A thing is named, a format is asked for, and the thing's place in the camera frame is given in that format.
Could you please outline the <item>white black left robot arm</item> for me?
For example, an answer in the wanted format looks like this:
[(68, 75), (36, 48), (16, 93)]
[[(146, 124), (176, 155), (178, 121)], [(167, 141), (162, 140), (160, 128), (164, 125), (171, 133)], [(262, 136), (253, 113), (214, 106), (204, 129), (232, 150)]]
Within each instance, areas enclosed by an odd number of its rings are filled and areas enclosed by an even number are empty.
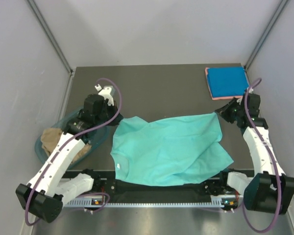
[(29, 221), (30, 214), (51, 223), (65, 205), (88, 193), (101, 196), (101, 206), (109, 200), (109, 195), (102, 191), (100, 175), (94, 170), (83, 170), (67, 182), (60, 183), (75, 156), (91, 143), (97, 130), (116, 126), (123, 118), (121, 104), (114, 100), (114, 93), (120, 93), (117, 85), (113, 82), (104, 87), (97, 84), (95, 89), (97, 93), (85, 98), (82, 109), (63, 120), (60, 139), (41, 169), (27, 184), (19, 184), (16, 188), (28, 226), (36, 224), (36, 221)]

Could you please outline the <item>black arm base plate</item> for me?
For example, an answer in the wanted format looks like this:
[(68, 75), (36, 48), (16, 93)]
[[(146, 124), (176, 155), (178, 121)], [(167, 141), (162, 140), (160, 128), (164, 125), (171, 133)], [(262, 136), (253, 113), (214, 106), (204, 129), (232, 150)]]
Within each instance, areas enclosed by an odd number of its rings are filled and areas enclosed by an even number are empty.
[(110, 202), (122, 203), (168, 203), (207, 202), (212, 196), (232, 195), (235, 190), (222, 184), (219, 178), (208, 179), (200, 184), (182, 186), (151, 187), (131, 184), (115, 179), (114, 171), (93, 171), (95, 176), (93, 192), (106, 192)]

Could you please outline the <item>teal green t shirt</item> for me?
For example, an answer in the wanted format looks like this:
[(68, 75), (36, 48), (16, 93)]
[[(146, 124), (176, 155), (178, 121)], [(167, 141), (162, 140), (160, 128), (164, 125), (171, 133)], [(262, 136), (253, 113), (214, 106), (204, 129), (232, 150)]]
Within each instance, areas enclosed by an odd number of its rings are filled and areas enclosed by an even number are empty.
[(125, 118), (113, 135), (117, 180), (144, 186), (199, 184), (233, 163), (215, 113), (147, 122)]

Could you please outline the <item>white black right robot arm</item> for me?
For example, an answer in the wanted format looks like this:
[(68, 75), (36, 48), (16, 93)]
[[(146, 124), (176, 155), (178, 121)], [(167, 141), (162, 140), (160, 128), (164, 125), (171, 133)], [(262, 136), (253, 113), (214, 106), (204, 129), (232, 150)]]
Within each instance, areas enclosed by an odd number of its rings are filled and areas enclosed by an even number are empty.
[(249, 94), (233, 98), (216, 110), (225, 121), (236, 123), (247, 143), (254, 167), (254, 177), (236, 170), (219, 181), (219, 188), (229, 194), (236, 190), (243, 196), (244, 206), (249, 211), (285, 214), (294, 195), (294, 178), (280, 167), (269, 139), (269, 127), (259, 117), (260, 96)]

